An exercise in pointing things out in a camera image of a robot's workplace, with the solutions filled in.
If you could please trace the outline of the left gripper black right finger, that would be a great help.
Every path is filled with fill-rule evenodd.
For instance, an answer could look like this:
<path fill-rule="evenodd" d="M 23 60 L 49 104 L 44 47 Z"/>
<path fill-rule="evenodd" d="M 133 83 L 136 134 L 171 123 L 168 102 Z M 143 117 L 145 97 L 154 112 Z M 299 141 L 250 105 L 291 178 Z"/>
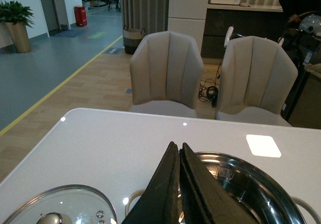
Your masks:
<path fill-rule="evenodd" d="M 180 190 L 186 223 L 257 223 L 187 143 L 180 149 Z"/>

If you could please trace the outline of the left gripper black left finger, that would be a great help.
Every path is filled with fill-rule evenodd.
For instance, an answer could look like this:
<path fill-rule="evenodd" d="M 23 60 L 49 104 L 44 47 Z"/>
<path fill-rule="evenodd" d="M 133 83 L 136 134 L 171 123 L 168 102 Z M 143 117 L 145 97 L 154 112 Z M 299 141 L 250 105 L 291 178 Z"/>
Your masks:
<path fill-rule="evenodd" d="M 180 157 L 170 142 L 146 190 L 123 223 L 178 223 Z"/>

